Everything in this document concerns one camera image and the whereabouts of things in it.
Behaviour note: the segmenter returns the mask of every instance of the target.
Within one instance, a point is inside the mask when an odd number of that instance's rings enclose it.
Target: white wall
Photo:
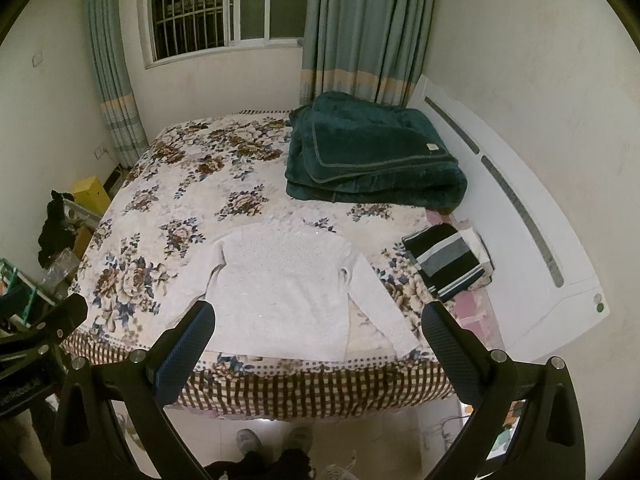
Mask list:
[[[604,287],[610,316],[557,352],[597,478],[640,416],[640,53],[605,0],[437,0],[424,72],[537,174]]]
[[[35,68],[31,57],[42,51]],[[31,0],[0,45],[0,254],[37,278],[50,191],[103,182],[115,163],[87,46],[81,0]]]
[[[302,49],[216,52],[145,69],[138,0],[120,0],[124,53],[146,136],[182,121],[298,106]]]

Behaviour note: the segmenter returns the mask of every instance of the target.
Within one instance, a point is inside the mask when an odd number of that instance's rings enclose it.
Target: gray shoe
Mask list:
[[[240,430],[236,433],[236,446],[238,446],[242,455],[246,455],[250,451],[264,455],[264,446],[258,436],[251,430]]]
[[[299,449],[304,454],[308,454],[313,440],[314,435],[311,428],[294,428],[284,441],[282,449]]]

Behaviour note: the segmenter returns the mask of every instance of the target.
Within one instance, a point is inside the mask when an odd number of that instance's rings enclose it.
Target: folded green blanket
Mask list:
[[[453,209],[466,178],[418,110],[326,92],[290,115],[287,193],[300,200]]]

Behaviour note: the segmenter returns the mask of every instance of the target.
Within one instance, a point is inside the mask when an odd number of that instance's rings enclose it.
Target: green curtain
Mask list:
[[[148,148],[124,60],[118,0],[85,0],[84,13],[102,116],[126,168]]]
[[[434,0],[308,0],[300,102],[335,90],[406,104],[427,48]]]

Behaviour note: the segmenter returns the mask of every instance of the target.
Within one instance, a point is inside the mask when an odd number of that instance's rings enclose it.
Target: sweater sleeve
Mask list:
[[[353,246],[342,262],[346,272],[346,289],[351,299],[371,322],[389,339],[398,357],[418,346],[396,302],[371,269],[367,259]]]
[[[175,327],[193,304],[207,291],[215,270],[225,263],[224,238],[200,248],[191,261],[180,270],[160,306],[159,322],[166,328]]]

